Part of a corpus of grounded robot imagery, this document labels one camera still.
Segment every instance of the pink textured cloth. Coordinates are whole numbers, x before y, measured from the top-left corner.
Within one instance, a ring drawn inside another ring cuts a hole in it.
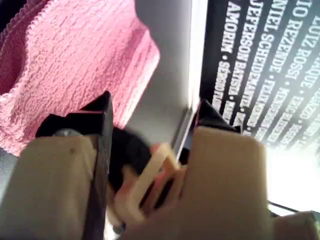
[[[134,0],[29,0],[0,48],[0,147],[15,155],[49,114],[105,91],[124,127],[160,57]]]

